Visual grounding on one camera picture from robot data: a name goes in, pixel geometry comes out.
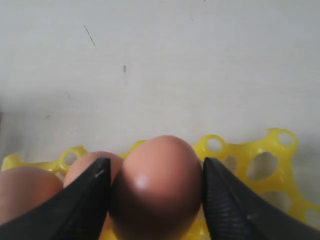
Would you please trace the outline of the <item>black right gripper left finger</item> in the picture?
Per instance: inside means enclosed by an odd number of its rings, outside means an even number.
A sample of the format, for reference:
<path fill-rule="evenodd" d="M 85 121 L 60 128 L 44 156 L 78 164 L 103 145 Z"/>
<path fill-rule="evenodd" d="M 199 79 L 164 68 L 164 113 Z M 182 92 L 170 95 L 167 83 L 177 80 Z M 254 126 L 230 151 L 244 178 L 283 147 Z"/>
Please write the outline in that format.
<path fill-rule="evenodd" d="M 0 226 L 2 240 L 97 240 L 111 200 L 111 161 L 97 158 L 70 185 Z"/>

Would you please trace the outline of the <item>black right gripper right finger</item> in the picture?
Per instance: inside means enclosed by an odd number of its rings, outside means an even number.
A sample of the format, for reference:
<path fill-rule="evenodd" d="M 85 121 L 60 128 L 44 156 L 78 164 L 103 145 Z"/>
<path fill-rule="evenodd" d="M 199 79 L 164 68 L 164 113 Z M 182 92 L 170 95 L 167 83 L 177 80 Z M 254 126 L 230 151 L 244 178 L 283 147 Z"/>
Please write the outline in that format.
<path fill-rule="evenodd" d="M 202 205 L 212 240 L 318 240 L 319 230 L 272 206 L 216 158 L 203 162 Z"/>

